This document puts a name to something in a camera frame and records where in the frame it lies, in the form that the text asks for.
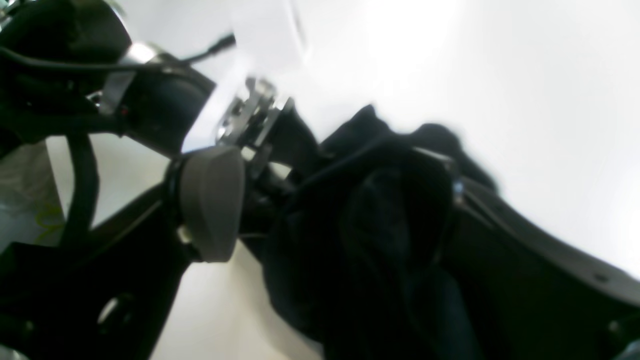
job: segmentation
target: black cable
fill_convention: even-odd
[[[238,234],[238,238],[239,239],[266,239],[268,237],[267,234],[259,234],[259,233],[252,233],[252,234]]]
[[[74,194],[67,224],[60,239],[61,247],[86,241],[98,201],[100,178],[91,140],[86,134],[68,135],[67,142],[74,167]]]
[[[212,55],[215,55],[223,50],[228,49],[236,44],[236,38],[233,34],[229,34],[220,39],[215,45],[208,48],[208,50],[202,54],[198,54],[183,60],[167,62],[167,63],[146,63],[146,64],[134,64],[134,65],[121,65],[121,64],[78,64],[78,63],[63,63],[58,61],[49,61],[37,58],[30,58],[9,50],[5,47],[0,47],[0,56],[10,60],[14,63],[18,63],[25,67],[31,67],[34,69],[53,70],[63,72],[116,72],[116,71],[159,71],[171,67],[185,67],[192,63],[204,60]]]
[[[18,134],[25,142],[37,142],[55,135],[109,133],[124,135],[124,125],[113,115],[23,114],[0,117],[0,127]]]

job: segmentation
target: mounting hole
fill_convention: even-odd
[[[111,334],[125,327],[133,315],[133,296],[128,293],[111,298],[98,315],[98,331]]]

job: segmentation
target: white floor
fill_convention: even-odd
[[[442,122],[517,210],[640,276],[640,3],[296,3],[312,57],[307,68],[271,79],[296,99],[319,140],[370,102],[398,131]],[[139,39],[178,57],[230,30],[220,0],[121,4]],[[232,59],[227,53],[198,68],[220,78]],[[158,182],[166,160],[130,140],[93,141],[99,221]],[[48,144],[68,201],[65,144]],[[230,264],[190,268],[154,359],[319,358],[268,308],[259,273],[242,246]]]

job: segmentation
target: silver metal part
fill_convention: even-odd
[[[0,345],[0,359],[2,360],[29,360],[23,353],[4,345]]]
[[[180,238],[180,242],[185,245],[191,243],[192,235],[186,226],[182,225],[178,228],[178,238]]]
[[[218,125],[216,143],[222,145],[244,145],[238,141],[249,130],[257,132],[250,139],[256,148],[262,146],[269,130],[273,127],[288,98],[278,97],[276,88],[265,80],[249,79],[249,98],[246,101],[236,99],[228,108]]]
[[[9,14],[20,6],[23,1],[18,0],[0,0],[0,14]]]
[[[92,92],[86,96],[87,100],[95,104],[96,108],[100,108],[100,100],[102,99],[102,90]]]
[[[164,53],[164,50],[153,44],[133,43],[118,63],[122,65],[146,64]],[[118,109],[135,77],[135,71],[112,72],[107,77],[99,104],[100,114],[112,115]]]
[[[9,13],[16,7],[16,4],[16,1],[7,3],[6,0],[0,0],[0,31],[11,22],[12,18]]]
[[[127,15],[125,14],[124,9],[120,6],[120,4],[112,0],[102,0],[102,1],[104,1],[107,5],[109,5],[109,7],[111,8],[111,11],[116,15],[118,20],[120,20],[122,27],[127,31],[127,33],[131,34],[129,27],[127,26],[127,21],[126,21]]]

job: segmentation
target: plastic bag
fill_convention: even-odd
[[[64,223],[45,144],[0,159],[0,252],[14,241],[56,246]]]

